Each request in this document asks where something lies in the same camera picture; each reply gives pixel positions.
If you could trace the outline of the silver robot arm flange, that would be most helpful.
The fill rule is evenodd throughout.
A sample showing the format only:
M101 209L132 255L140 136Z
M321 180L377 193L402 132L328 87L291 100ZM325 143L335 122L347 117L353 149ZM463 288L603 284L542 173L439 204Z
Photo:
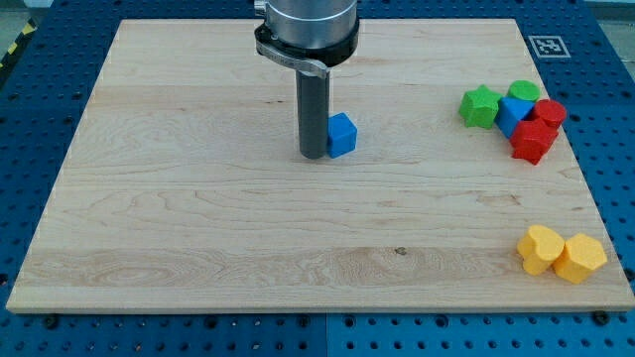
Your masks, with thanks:
M355 0L255 0L254 11L257 53L305 76L328 78L356 50Z

